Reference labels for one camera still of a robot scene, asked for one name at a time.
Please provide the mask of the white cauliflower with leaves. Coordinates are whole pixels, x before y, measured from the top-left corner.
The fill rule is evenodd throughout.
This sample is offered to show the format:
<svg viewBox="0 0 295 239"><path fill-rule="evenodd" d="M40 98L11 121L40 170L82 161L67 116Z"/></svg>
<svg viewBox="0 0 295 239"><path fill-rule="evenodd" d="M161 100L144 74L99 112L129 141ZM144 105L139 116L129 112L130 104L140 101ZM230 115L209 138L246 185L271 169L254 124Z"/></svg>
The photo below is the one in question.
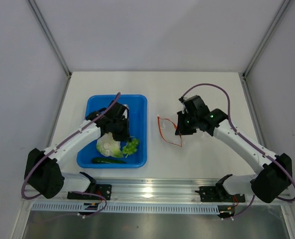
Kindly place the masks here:
<svg viewBox="0 0 295 239"><path fill-rule="evenodd" d="M121 151L121 142L114 140L112 133L106 133L97 139L96 149L105 157L124 157Z"/></svg>

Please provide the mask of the clear zip bag orange zipper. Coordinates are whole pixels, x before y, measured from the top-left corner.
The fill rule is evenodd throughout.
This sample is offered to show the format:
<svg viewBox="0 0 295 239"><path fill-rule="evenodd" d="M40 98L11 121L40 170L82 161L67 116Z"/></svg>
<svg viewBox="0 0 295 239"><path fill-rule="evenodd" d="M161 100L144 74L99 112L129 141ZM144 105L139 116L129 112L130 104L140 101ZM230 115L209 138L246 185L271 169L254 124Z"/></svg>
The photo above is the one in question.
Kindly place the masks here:
<svg viewBox="0 0 295 239"><path fill-rule="evenodd" d="M157 127L160 138L165 144L175 148L191 148L193 145L201 145L210 138L204 132L197 130L193 135L175 135L178 129L177 115L157 115Z"/></svg>

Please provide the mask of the green grape bunch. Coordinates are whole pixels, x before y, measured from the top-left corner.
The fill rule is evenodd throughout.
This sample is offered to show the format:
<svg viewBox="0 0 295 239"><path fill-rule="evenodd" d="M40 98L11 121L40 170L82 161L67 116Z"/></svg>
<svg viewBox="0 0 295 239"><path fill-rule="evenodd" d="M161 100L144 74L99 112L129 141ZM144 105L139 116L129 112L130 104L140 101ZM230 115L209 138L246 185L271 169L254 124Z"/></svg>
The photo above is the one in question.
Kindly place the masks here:
<svg viewBox="0 0 295 239"><path fill-rule="evenodd" d="M127 158L128 156L131 156L137 152L137 147L139 145L140 141L133 137L131 141L127 142L127 144L123 147L122 153Z"/></svg>

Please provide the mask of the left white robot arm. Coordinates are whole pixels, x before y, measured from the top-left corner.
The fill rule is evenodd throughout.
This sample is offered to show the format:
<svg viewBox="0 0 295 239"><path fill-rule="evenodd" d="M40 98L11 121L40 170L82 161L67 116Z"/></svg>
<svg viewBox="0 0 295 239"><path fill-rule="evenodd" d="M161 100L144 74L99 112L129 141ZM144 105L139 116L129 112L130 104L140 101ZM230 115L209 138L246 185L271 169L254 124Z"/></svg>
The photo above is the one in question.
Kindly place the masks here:
<svg viewBox="0 0 295 239"><path fill-rule="evenodd" d="M121 142L131 141L129 132L129 108L112 101L107 108L88 114L78 129L59 144L44 150L37 148L29 152L24 173L21 195L30 185L39 196L53 198L59 192L77 191L83 198L91 199L96 194L94 180L85 173L63 173L63 165L89 143L98 139L108 139L100 153L107 157L122 158Z"/></svg>

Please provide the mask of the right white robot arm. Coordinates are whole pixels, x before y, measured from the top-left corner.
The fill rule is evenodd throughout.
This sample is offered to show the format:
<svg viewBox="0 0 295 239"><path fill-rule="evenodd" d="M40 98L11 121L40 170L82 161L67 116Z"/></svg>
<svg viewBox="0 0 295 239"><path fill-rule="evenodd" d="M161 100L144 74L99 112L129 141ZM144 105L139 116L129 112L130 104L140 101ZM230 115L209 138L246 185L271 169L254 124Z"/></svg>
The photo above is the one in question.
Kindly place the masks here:
<svg viewBox="0 0 295 239"><path fill-rule="evenodd" d="M257 196L271 203L290 184L292 160L286 155L276 155L262 145L246 139L232 128L228 115L220 109L209 110L200 96L179 98L183 110L178 111L177 135L192 135L198 130L208 133L234 150L252 168L252 175L228 174L215 185L216 197L227 201L236 194Z"/></svg>

